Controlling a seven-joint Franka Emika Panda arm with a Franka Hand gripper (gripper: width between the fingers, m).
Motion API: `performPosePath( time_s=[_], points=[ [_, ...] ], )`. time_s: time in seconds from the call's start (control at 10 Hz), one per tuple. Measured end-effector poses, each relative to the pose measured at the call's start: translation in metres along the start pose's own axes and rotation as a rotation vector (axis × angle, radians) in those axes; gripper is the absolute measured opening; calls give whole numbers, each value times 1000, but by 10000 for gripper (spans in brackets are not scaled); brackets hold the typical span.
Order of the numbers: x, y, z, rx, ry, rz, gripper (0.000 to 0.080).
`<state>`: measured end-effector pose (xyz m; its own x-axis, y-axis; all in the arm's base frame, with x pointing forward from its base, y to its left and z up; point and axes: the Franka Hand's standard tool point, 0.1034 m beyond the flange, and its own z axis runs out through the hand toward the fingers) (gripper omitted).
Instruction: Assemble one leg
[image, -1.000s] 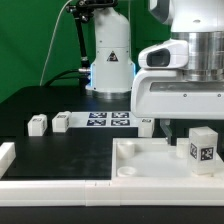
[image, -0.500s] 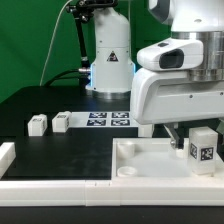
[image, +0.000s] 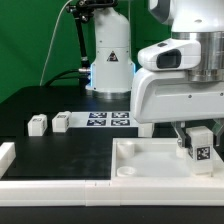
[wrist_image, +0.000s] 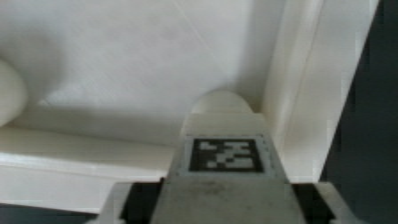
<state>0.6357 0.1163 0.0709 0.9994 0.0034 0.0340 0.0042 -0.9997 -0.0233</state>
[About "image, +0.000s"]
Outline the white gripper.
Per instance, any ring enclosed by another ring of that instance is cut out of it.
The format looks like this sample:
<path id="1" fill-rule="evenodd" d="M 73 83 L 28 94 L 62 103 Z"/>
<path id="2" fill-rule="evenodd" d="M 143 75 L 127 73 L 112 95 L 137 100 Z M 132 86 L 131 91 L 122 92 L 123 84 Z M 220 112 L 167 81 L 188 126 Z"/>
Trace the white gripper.
<path id="1" fill-rule="evenodd" d="M 188 147 L 184 121 L 215 119 L 215 146 L 224 133 L 224 82 L 189 82 L 184 71 L 141 68 L 132 83 L 130 111 L 141 124 L 172 122 L 178 145 Z"/>

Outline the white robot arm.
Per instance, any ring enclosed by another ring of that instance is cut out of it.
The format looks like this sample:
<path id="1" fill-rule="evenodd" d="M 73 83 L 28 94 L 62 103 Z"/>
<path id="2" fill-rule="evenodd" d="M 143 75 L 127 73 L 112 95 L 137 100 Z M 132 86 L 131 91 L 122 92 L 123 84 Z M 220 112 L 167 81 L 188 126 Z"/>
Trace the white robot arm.
<path id="1" fill-rule="evenodd" d="M 224 135 L 224 0 L 141 0 L 130 109 L 139 123 L 213 120 Z"/>

